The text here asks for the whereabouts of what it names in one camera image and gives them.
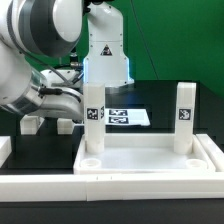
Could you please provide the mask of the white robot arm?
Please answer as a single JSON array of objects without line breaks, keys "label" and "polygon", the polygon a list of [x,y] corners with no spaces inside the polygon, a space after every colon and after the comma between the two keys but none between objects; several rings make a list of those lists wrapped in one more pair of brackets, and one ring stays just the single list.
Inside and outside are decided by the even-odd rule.
[{"label": "white robot arm", "polygon": [[[113,0],[0,0],[0,108],[20,115],[81,120],[75,83],[104,83],[117,92],[134,84],[123,52],[123,16]],[[72,52],[88,22],[89,52],[79,77],[55,83],[26,61]]]}]

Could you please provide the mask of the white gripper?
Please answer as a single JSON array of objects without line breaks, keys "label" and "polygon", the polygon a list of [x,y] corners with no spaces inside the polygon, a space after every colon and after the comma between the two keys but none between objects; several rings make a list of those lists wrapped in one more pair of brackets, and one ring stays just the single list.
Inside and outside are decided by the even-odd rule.
[{"label": "white gripper", "polygon": [[41,117],[82,120],[84,117],[84,97],[71,87],[67,87],[54,72],[42,72],[47,83],[38,89],[42,103],[38,109]]}]

